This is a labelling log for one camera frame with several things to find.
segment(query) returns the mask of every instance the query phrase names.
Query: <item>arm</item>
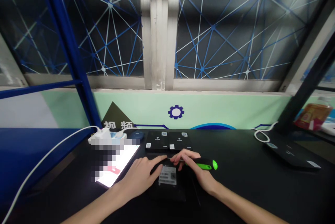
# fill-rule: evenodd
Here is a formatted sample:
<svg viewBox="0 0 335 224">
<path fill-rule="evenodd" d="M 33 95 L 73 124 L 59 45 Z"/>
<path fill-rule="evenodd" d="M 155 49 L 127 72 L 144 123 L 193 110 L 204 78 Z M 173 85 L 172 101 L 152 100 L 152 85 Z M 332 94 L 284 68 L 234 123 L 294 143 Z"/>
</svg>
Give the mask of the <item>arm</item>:
<svg viewBox="0 0 335 224">
<path fill-rule="evenodd" d="M 158 156 L 153 160 L 147 157 L 136 159 L 125 177 L 113 185 L 108 191 L 82 210 L 68 218 L 62 224 L 81 223 L 99 224 L 111 213 L 125 205 L 132 198 L 145 192 L 158 178 L 163 165 L 150 175 L 153 167 L 167 156 Z"/>
<path fill-rule="evenodd" d="M 193 161 L 192 158 L 200 158 L 199 153 L 184 149 L 173 156 L 170 160 L 174 163 L 174 165 L 177 165 L 181 158 L 183 158 L 188 166 L 195 172 L 201 187 L 234 211 L 247 224 L 287 223 L 217 182 L 209 171 L 202 170 Z M 178 171 L 181 170 L 182 166 L 183 162 L 180 163 Z"/>
</svg>

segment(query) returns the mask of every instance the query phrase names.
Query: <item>plastic bottle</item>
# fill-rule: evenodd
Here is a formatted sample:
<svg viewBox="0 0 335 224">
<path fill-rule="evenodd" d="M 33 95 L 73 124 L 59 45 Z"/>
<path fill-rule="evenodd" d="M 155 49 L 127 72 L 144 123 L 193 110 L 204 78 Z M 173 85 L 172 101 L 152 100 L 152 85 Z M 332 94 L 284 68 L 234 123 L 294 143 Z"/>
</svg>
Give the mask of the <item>plastic bottle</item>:
<svg viewBox="0 0 335 224">
<path fill-rule="evenodd" d="M 321 129 L 333 107 L 329 104 L 331 97 L 320 96 L 316 103 L 306 105 L 294 124 L 300 128 L 312 131 Z"/>
</svg>

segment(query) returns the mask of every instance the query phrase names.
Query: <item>green handle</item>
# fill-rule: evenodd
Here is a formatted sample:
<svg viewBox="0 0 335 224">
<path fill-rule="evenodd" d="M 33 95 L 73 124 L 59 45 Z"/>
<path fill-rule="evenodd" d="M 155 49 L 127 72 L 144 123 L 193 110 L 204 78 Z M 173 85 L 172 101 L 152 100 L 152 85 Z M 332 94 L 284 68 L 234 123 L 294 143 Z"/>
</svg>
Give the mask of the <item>green handle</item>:
<svg viewBox="0 0 335 224">
<path fill-rule="evenodd" d="M 203 170 L 217 170 L 217 163 L 213 159 L 196 158 L 193 161 Z"/>
</svg>

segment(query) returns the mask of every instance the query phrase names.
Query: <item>charging cable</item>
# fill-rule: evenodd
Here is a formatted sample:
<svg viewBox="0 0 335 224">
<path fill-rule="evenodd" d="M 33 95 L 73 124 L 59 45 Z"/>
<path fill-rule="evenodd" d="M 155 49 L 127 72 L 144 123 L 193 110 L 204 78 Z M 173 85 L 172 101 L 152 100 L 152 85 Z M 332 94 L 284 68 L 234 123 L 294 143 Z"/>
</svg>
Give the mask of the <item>charging cable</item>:
<svg viewBox="0 0 335 224">
<path fill-rule="evenodd" d="M 8 210 L 8 213 L 6 215 L 6 217 L 4 218 L 4 220 L 2 221 L 2 224 L 5 224 L 7 219 L 9 218 L 14 206 L 15 206 L 15 203 L 17 201 L 17 198 L 18 196 L 20 195 L 24 185 L 26 184 L 27 180 L 30 178 L 30 176 L 33 174 L 33 172 L 36 170 L 36 168 L 43 162 L 43 160 L 45 160 L 45 158 L 54 150 L 56 149 L 59 145 L 61 145 L 65 140 L 69 139 L 70 137 L 72 137 L 73 135 L 77 134 L 78 132 L 82 131 L 82 130 L 85 130 L 85 129 L 88 129 L 88 128 L 92 128 L 92 127 L 95 127 L 98 129 L 98 131 L 101 131 L 100 128 L 98 126 L 88 126 L 88 127 L 85 127 L 85 128 L 82 128 L 78 131 L 76 131 L 75 133 L 72 133 L 70 136 L 64 138 L 61 142 L 59 142 L 58 144 L 56 144 L 47 154 L 45 154 L 45 156 L 37 163 L 37 165 L 35 165 L 35 167 L 31 170 L 31 172 L 28 174 L 28 176 L 26 177 L 26 179 L 23 181 L 23 183 L 21 184 L 19 190 L 17 191 L 16 195 L 15 195 L 15 198 L 12 202 L 12 205 L 10 206 L 9 210 Z"/>
<path fill-rule="evenodd" d="M 255 130 L 255 131 L 256 131 L 256 132 L 254 133 L 254 137 L 255 137 L 259 142 L 262 142 L 262 143 L 268 143 L 268 142 L 270 142 L 270 138 L 269 138 L 268 135 L 266 135 L 264 132 L 265 132 L 265 131 L 271 131 L 271 130 L 273 129 L 273 126 L 275 126 L 276 123 L 278 123 L 278 121 L 277 121 L 277 122 L 274 122 L 273 124 L 271 124 L 270 128 L 267 129 L 267 130 L 258 130 L 258 129 L 256 129 L 256 128 L 252 128 L 252 130 Z M 262 133 L 262 134 L 266 137 L 266 140 L 265 140 L 265 141 L 264 141 L 264 140 L 260 140 L 260 139 L 257 137 L 257 133 L 258 133 L 258 132 Z"/>
</svg>

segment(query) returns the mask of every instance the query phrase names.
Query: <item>gear icon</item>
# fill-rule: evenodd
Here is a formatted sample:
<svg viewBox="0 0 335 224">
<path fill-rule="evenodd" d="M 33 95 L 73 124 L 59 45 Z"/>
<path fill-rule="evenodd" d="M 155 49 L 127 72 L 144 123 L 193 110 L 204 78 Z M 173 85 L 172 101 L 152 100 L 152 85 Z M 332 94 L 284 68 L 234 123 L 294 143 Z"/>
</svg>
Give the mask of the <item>gear icon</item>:
<svg viewBox="0 0 335 224">
<path fill-rule="evenodd" d="M 175 105 L 174 107 L 171 106 L 168 113 L 170 114 L 170 118 L 178 119 L 181 118 L 185 112 L 183 111 L 183 107 Z"/>
</svg>

